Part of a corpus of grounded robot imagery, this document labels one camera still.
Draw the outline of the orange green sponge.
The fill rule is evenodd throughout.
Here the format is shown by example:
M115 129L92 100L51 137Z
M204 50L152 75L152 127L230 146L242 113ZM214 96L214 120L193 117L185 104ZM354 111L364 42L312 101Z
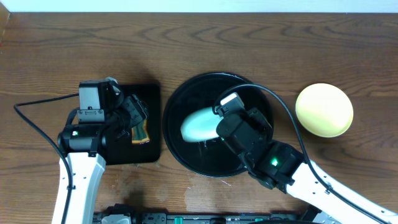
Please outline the orange green sponge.
M145 144L150 141L147 130L147 120L140 122L137 126L132 128L132 143Z

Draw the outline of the mint plate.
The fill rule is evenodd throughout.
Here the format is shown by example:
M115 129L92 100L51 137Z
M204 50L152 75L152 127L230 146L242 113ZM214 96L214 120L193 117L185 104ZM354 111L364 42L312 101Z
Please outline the mint plate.
M187 116L180 128L186 142L201 142L218 138L216 128L223 118L214 114L212 107L200 109Z

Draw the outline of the yellow plate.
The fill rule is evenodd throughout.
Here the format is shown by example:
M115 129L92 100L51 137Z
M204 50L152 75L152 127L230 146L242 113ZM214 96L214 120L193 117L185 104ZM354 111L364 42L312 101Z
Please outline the yellow plate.
M315 83L304 88L296 99L295 113L308 132L323 138L345 133L354 117L349 97L338 87L327 83Z

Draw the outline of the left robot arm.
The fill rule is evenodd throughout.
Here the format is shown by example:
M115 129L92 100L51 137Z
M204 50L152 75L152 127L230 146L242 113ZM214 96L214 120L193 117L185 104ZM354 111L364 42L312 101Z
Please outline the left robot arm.
M137 95L82 93L79 122L58 136L60 182L52 223L91 223L107 165L150 161L149 113Z

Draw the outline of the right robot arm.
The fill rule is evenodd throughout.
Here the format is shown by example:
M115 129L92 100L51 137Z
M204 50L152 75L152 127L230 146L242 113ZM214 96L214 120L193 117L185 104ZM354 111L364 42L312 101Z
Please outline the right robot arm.
M277 188L325 212L340 223L397 223L397 214L332 178L306 151L271 138L271 126L253 108L220 106L216 128L248 174L268 189Z

